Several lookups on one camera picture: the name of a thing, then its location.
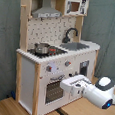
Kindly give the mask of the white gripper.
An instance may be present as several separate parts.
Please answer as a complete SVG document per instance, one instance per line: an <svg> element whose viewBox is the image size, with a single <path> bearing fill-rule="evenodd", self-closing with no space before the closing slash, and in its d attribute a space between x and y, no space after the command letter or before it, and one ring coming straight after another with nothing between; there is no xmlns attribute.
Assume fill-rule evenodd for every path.
<svg viewBox="0 0 115 115"><path fill-rule="evenodd" d="M91 82L86 76L75 75L74 77L62 80L60 87L71 96L80 96L82 90L90 84Z"/></svg>

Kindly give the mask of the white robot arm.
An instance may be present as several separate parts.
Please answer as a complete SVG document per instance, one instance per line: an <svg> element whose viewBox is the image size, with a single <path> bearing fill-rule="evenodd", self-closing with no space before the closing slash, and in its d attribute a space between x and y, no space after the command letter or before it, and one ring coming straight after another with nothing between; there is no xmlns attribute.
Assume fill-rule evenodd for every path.
<svg viewBox="0 0 115 115"><path fill-rule="evenodd" d="M86 76L75 75L62 80L60 87L73 97L85 97L100 109L115 105L115 83L108 77L100 78L92 84Z"/></svg>

